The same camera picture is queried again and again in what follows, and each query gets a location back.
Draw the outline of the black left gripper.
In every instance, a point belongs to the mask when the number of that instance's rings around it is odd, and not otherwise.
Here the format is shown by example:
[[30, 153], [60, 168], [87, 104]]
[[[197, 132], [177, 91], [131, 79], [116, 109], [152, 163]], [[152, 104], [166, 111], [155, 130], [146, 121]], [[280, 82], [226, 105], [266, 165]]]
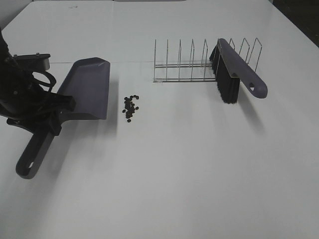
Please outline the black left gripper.
[[50, 132], [59, 136], [62, 126], [56, 109], [74, 111], [72, 96], [52, 92], [55, 77], [47, 71], [20, 67], [0, 68], [0, 114], [9, 120], [46, 120]]

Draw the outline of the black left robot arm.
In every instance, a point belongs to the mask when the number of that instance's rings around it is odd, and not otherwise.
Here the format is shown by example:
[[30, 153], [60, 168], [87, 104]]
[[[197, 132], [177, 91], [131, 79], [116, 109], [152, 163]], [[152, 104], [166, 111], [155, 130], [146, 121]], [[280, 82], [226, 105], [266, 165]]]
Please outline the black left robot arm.
[[56, 79], [47, 71], [49, 57], [11, 55], [4, 38], [0, 39], [0, 114], [8, 124], [31, 133], [43, 128], [58, 136], [59, 113], [74, 110], [75, 100], [52, 92]]

